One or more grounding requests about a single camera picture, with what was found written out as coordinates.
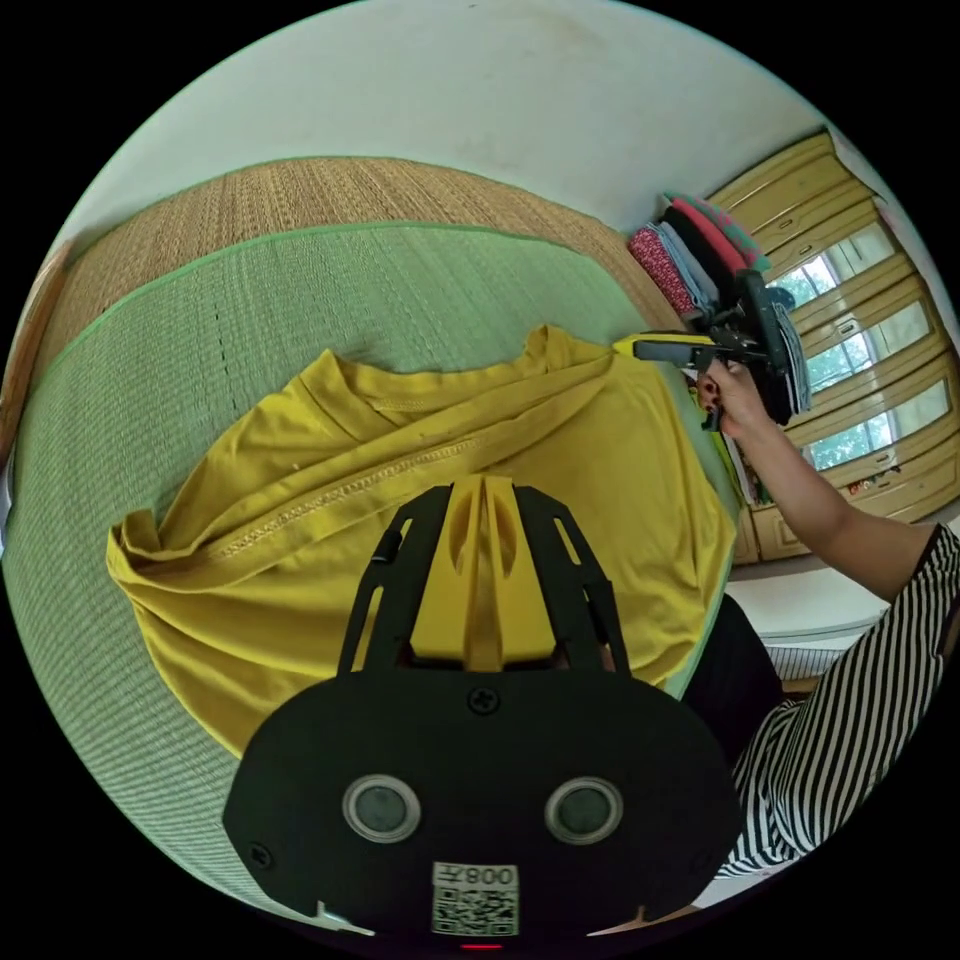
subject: black and white striped shirt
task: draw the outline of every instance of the black and white striped shirt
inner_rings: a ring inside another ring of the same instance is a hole
[[[734,779],[746,827],[719,877],[798,860],[850,818],[936,692],[960,597],[960,540],[937,528],[910,582],[802,703],[774,709]]]

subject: hand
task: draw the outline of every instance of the hand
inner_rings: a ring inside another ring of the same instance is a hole
[[[697,394],[705,410],[713,410],[718,403],[723,407],[720,429],[732,440],[750,436],[773,423],[750,371],[742,364],[726,367],[714,360],[697,381]]]

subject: window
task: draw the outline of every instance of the window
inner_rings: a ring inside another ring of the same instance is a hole
[[[854,427],[810,445],[808,455],[817,470],[829,470],[865,457],[929,427],[950,410],[946,381]]]
[[[856,323],[848,315],[838,324]],[[813,393],[826,390],[847,377],[876,366],[900,350],[922,340],[930,333],[930,321],[923,305],[917,301],[891,314],[880,323],[868,327],[837,346],[818,353],[807,361],[810,389]]]
[[[784,287],[793,294],[797,307],[802,307],[893,254],[893,244],[883,227],[871,223],[767,286]]]

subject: screw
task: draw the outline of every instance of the screw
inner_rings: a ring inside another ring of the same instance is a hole
[[[250,859],[261,870],[269,870],[273,866],[273,854],[262,843],[250,844]]]
[[[500,694],[489,687],[476,687],[467,696],[467,706],[481,717],[496,713],[500,706]]]

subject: label sticker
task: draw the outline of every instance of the label sticker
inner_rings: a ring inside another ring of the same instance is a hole
[[[515,866],[434,863],[434,933],[511,937],[520,930],[520,878]]]

